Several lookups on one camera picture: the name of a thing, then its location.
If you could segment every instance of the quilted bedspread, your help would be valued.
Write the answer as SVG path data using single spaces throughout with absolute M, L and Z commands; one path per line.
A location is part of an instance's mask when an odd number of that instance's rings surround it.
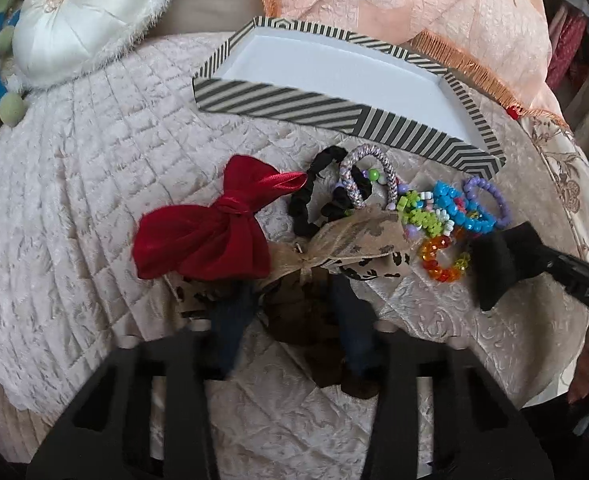
M 0 383 L 14 406 L 47 424 L 117 336 L 149 340 L 176 328 L 167 282 L 136 277 L 130 251 L 142 214 L 170 203 L 209 204 L 234 153 L 292 171 L 305 170 L 328 145 L 359 144 L 328 130 L 197 111 L 191 75 L 225 38 L 144 43 L 103 70 L 31 94 L 21 124 L 0 131 Z M 545 242 L 578 254 L 555 182 L 526 132 L 494 102 L 471 95 L 503 143 L 507 165 L 496 183 L 516 221 L 529 219 Z M 417 189 L 462 177 L 384 148 Z M 311 218 L 336 176 L 328 169 L 317 181 Z M 376 192 L 370 200 L 384 203 L 383 189 Z M 271 240 L 293 238 L 286 207 L 283 198 L 257 214 Z M 580 348 L 587 313 L 548 278 L 520 284 L 488 315 L 474 306 L 468 278 L 440 284 L 417 264 L 413 270 L 403 279 L 354 282 L 354 290 L 414 335 L 468 335 L 517 405 Z M 432 415 L 423 389 L 419 460 L 428 462 Z M 358 478 L 375 400 L 317 388 L 296 349 L 272 340 L 260 320 L 247 330 L 232 377 L 209 383 L 208 393 L 223 478 Z M 157 453 L 160 420 L 158 413 Z

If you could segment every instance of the hair tie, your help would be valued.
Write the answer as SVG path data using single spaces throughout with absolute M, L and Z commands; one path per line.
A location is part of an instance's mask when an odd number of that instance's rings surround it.
M 455 282 L 465 274 L 466 269 L 469 266 L 469 253 L 464 251 L 459 255 L 452 267 L 444 269 L 436 259 L 436 254 L 441 249 L 447 249 L 452 241 L 445 235 L 440 235 L 434 238 L 430 238 L 423 242 L 421 248 L 418 250 L 419 256 L 421 256 L 422 265 L 427 270 L 428 275 L 437 282 Z
M 305 180 L 299 171 L 279 173 L 251 156 L 232 156 L 212 205 L 170 205 L 142 217 L 132 248 L 139 278 L 171 270 L 204 282 L 266 277 L 270 251 L 254 215 Z
M 501 212 L 501 218 L 496 220 L 496 225 L 499 229 L 505 229 L 510 225 L 512 222 L 512 215 L 510 213 L 510 208 L 508 207 L 503 195 L 501 194 L 500 190 L 497 186 L 485 180 L 485 178 L 480 178 L 478 176 L 472 176 L 468 180 L 463 182 L 463 191 L 465 192 L 465 196 L 469 201 L 470 206 L 469 209 L 476 210 L 479 212 L 481 218 L 489 220 L 490 222 L 494 223 L 494 217 L 484 210 L 477 202 L 477 193 L 476 189 L 485 189 L 487 190 L 490 195 L 494 197 L 497 201 L 498 208 Z
M 308 221 L 308 203 L 314 190 L 314 181 L 319 176 L 319 173 L 325 170 L 332 161 L 341 163 L 346 155 L 347 151 L 340 146 L 329 146 L 318 153 L 312 160 L 308 171 L 306 171 L 308 180 L 300 190 L 292 194 L 288 206 L 288 215 L 294 219 L 293 231 L 297 236 L 312 238 L 319 232 L 319 226 Z M 370 181 L 363 177 L 356 166 L 353 166 L 351 171 L 358 189 L 365 197 L 369 197 L 372 194 Z M 327 217 L 328 222 L 334 222 L 345 217 L 345 212 L 351 208 L 353 208 L 353 203 L 348 197 L 347 191 L 340 184 L 337 184 L 337 187 L 332 192 L 332 200 L 321 208 L 321 214 Z
M 347 195 L 350 197 L 350 200 L 352 200 L 355 209 L 363 209 L 365 207 L 365 200 L 359 192 L 350 168 L 356 164 L 357 161 L 368 155 L 375 156 L 383 165 L 383 171 L 385 171 L 387 180 L 386 185 L 388 186 L 388 205 L 386 208 L 390 211 L 394 211 L 397 208 L 397 174 L 394 171 L 394 166 L 392 166 L 392 162 L 389 160 L 388 156 L 383 153 L 379 147 L 373 144 L 360 145 L 358 148 L 355 148 L 348 153 L 346 158 L 343 159 L 343 162 L 341 162 L 339 176 L 347 190 Z

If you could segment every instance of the braided hair tie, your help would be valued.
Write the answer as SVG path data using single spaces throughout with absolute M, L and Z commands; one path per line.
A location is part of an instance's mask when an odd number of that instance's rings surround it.
M 382 152 L 382 150 L 373 144 L 362 144 L 358 148 L 355 148 L 347 154 L 346 158 L 341 162 L 341 166 L 338 170 L 338 174 L 341 178 L 341 182 L 347 190 L 347 195 L 352 200 L 355 209 L 363 209 L 365 207 L 365 199 L 363 194 L 359 191 L 359 188 L 354 179 L 354 172 L 350 170 L 358 160 L 361 160 L 365 156 L 373 155 L 379 159 L 383 165 L 383 171 L 385 171 L 385 177 L 388 186 L 388 205 L 386 209 L 395 211 L 397 208 L 397 174 L 394 171 L 394 166 L 389 160 L 388 156 Z
M 314 190 L 314 181 L 332 161 L 341 163 L 346 155 L 347 151 L 340 146 L 329 146 L 312 160 L 308 171 L 306 171 L 308 180 L 300 190 L 292 194 L 288 206 L 288 215 L 294 219 L 293 231 L 297 236 L 312 238 L 319 232 L 320 227 L 308 221 L 308 203 Z M 366 198 L 369 197 L 372 194 L 370 180 L 364 177 L 356 166 L 353 166 L 350 171 L 361 194 Z M 332 200 L 321 208 L 321 214 L 327 217 L 328 222 L 334 222 L 345 217 L 345 212 L 352 208 L 353 203 L 348 197 L 347 191 L 343 186 L 337 184 L 332 192 Z

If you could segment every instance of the red velvet bow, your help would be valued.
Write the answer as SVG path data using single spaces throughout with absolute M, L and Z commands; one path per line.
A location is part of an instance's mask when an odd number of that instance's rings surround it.
M 171 270 L 202 281 L 266 277 L 270 252 L 254 215 L 305 180 L 305 173 L 279 173 L 251 156 L 232 156 L 223 194 L 211 206 L 171 205 L 141 218 L 132 248 L 139 277 Z

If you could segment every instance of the black scrunchie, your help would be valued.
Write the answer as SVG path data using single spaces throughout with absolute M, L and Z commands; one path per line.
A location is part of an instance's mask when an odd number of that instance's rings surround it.
M 308 180 L 305 185 L 292 194 L 290 205 L 288 206 L 288 215 L 294 218 L 294 234 L 305 238 L 312 238 L 319 232 L 319 226 L 308 222 L 308 203 L 314 190 L 314 181 L 321 171 L 325 170 L 334 160 L 337 164 L 347 155 L 347 151 L 340 146 L 329 146 L 317 156 L 314 157 L 312 164 L 309 165 Z M 363 173 L 356 166 L 352 167 L 352 178 L 356 182 L 361 196 L 365 200 L 372 194 L 372 183 L 363 176 Z M 321 214 L 327 217 L 328 222 L 345 217 L 345 212 L 353 208 L 353 203 L 347 195 L 344 187 L 335 188 L 332 192 L 332 200 L 321 208 Z

